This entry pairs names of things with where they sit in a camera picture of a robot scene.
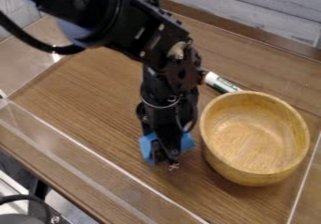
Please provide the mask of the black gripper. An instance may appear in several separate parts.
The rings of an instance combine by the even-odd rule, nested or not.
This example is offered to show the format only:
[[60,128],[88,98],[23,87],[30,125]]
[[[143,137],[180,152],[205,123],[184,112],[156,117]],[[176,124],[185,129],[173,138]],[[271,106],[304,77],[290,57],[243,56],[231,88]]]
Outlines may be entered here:
[[149,144],[149,157],[153,164],[168,162],[168,171],[172,172],[180,166],[176,159],[168,155],[179,155],[180,139],[187,133],[191,134],[197,117],[197,91],[165,99],[157,98],[147,90],[140,91],[140,103],[134,114],[140,122],[141,133],[153,133],[157,140]]

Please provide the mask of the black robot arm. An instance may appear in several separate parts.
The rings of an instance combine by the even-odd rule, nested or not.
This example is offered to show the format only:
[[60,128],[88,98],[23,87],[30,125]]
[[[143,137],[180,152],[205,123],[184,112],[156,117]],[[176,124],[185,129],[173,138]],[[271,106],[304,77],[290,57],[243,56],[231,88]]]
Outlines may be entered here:
[[160,0],[25,0],[52,16],[69,40],[56,46],[41,41],[0,11],[0,27],[36,50],[72,55],[105,47],[141,64],[136,117],[143,136],[141,156],[179,167],[191,148],[197,120],[197,86],[205,71],[189,32],[161,9]]

